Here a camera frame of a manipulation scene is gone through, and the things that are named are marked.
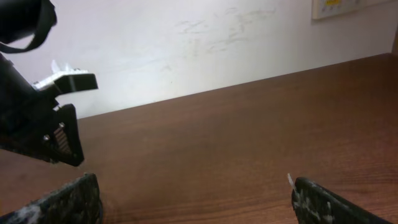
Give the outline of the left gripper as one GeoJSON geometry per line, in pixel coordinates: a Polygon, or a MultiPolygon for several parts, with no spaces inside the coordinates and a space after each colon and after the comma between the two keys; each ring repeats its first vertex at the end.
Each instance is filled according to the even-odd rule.
{"type": "Polygon", "coordinates": [[[78,167],[84,154],[78,133],[76,109],[60,109],[59,87],[34,88],[1,56],[1,148],[45,162],[78,167]]]}

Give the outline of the wall poster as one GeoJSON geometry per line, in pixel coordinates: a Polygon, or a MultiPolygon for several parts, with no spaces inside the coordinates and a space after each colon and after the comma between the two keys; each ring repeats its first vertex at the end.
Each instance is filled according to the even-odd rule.
{"type": "Polygon", "coordinates": [[[313,0],[312,19],[319,20],[395,0],[313,0]]]}

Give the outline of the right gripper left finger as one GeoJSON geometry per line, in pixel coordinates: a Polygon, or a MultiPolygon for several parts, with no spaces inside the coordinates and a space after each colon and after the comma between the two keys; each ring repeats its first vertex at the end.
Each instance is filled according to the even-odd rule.
{"type": "Polygon", "coordinates": [[[103,222],[103,203],[95,174],[86,173],[58,190],[1,216],[2,224],[103,222]]]}

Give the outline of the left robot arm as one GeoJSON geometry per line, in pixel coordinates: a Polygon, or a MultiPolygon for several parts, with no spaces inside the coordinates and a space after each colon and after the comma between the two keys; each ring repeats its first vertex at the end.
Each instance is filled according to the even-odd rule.
{"type": "MultiPolygon", "coordinates": [[[[1,55],[40,47],[57,23],[50,1],[1,1],[1,55]]],[[[1,149],[50,163],[79,166],[83,160],[75,107],[56,98],[94,90],[92,73],[62,75],[33,86],[1,57],[1,149]]]]}

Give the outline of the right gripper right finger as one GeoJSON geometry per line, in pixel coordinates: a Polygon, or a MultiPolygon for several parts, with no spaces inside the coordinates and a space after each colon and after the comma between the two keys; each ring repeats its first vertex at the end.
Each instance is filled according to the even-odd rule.
{"type": "Polygon", "coordinates": [[[287,178],[299,224],[391,224],[308,178],[287,178]]]}

